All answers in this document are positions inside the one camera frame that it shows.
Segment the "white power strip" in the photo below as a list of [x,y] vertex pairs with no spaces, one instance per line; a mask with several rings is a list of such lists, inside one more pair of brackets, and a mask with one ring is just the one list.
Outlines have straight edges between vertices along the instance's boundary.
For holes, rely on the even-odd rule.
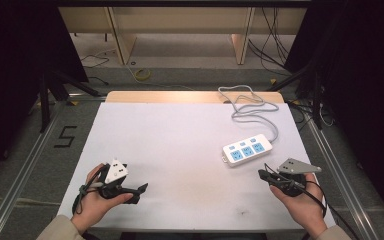
[[272,150],[273,146],[263,134],[238,141],[223,147],[223,161],[234,167],[259,158]]

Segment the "power outlet socket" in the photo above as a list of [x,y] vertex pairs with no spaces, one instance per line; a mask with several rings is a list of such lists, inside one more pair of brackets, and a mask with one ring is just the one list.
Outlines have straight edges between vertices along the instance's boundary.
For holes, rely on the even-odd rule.
[[273,146],[263,134],[258,134],[223,147],[223,161],[231,167],[259,158]]
[[127,176],[127,174],[129,174],[127,168],[115,158],[110,165],[110,169],[108,169],[105,183],[108,184],[110,182],[114,182],[117,179]]

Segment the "gray floor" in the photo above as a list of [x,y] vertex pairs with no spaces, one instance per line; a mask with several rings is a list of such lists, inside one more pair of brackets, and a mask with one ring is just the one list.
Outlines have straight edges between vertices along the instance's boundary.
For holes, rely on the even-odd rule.
[[[254,36],[254,38],[256,43],[263,41],[263,38],[258,39],[258,36]],[[189,91],[184,87],[195,90],[216,90],[221,85],[238,84],[247,84],[254,90],[265,90],[270,86],[270,79],[280,81],[284,78],[284,76],[264,70],[260,60],[250,52],[247,54],[245,64],[238,66],[228,36],[144,35],[138,38],[128,65],[132,71],[139,68],[151,70],[151,78],[146,81],[148,84],[140,84],[133,80],[130,71],[125,66],[118,63],[117,56],[111,50],[114,46],[112,39],[109,38],[109,42],[104,42],[103,39],[103,35],[78,34],[77,37],[73,37],[81,58],[96,54],[109,58],[108,62],[99,67],[85,68],[89,77],[98,77],[109,83],[109,85],[104,85],[98,79],[90,80],[88,85],[102,93],[112,90]],[[293,41],[291,36],[286,36],[285,39],[287,39],[285,45],[290,45]],[[93,66],[98,63],[100,63],[99,59],[89,59],[84,62],[85,66]],[[266,67],[279,70],[269,64]],[[295,98],[295,87],[296,83],[282,89],[281,93],[285,100]],[[73,102],[70,104],[58,102],[51,106],[55,121],[49,129],[49,134],[44,137],[39,133],[40,107],[34,106],[11,148],[8,149],[8,158],[0,162],[1,207],[2,200],[13,188],[14,180],[24,169],[24,163],[36,159],[32,171],[26,175],[25,184],[20,186],[22,191],[17,196],[14,208],[9,211],[8,218],[3,220],[5,224],[0,231],[0,239],[35,239],[58,211],[99,104],[104,100],[91,99],[70,86],[67,86],[67,89],[73,94]],[[302,118],[301,113],[294,109],[291,109],[291,112],[295,120],[299,122]],[[64,126],[76,126],[76,128],[66,131],[66,134],[75,138],[69,148],[55,148],[56,145],[68,143],[66,139],[59,139]],[[300,135],[310,160],[314,165],[324,169],[317,176],[328,201],[362,239],[361,236],[364,234],[359,231],[361,225],[355,221],[353,210],[347,204],[347,200],[333,176],[325,153],[319,147],[314,129],[312,130],[312,124],[297,123],[297,128],[301,129]],[[326,136],[328,144],[346,176],[344,180],[350,184],[364,213],[369,217],[378,239],[384,239],[384,203],[364,171],[357,167],[357,160],[349,148],[340,126],[337,124],[330,127],[324,125],[323,130],[318,132],[318,134],[320,133]],[[39,146],[38,139],[43,139],[44,144]],[[40,149],[40,154],[34,155],[32,149]],[[343,222],[338,220],[338,224],[346,229]],[[120,232],[117,231],[92,230],[92,233],[101,239],[120,238]],[[267,233],[269,240],[301,239],[302,236],[302,232]]]

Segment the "hand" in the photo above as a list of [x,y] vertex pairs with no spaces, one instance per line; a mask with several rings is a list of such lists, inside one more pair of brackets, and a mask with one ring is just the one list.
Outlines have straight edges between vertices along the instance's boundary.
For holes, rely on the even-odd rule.
[[[307,181],[316,182],[316,178],[313,174],[306,174],[305,179]],[[270,186],[270,190],[285,205],[294,221],[307,230],[313,239],[316,239],[327,229],[326,223],[323,220],[323,210],[320,208],[319,204],[306,194],[289,197],[275,186]],[[306,190],[322,201],[323,193],[318,186],[312,183],[307,183]]]
[[[89,182],[93,175],[103,166],[104,164],[101,163],[89,172],[86,183]],[[112,199],[105,199],[99,195],[98,191],[89,192],[82,199],[81,213],[78,214],[77,211],[75,211],[71,222],[76,226],[80,235],[82,235],[89,227],[98,223],[111,208],[128,201],[131,197],[133,197],[133,194],[124,193]]]

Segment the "white table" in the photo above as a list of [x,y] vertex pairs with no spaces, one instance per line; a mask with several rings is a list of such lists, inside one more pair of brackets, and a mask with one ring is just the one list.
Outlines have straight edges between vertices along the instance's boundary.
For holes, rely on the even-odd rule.
[[[149,183],[137,205],[121,205],[96,228],[136,232],[270,232],[302,229],[260,180],[258,169],[276,169],[292,157],[310,163],[289,108],[264,116],[279,137],[269,155],[230,168],[221,149],[272,134],[261,123],[235,123],[230,104],[102,103],[58,214],[71,216],[87,173],[116,157],[128,164],[123,187]],[[334,220],[328,211],[328,226]]]

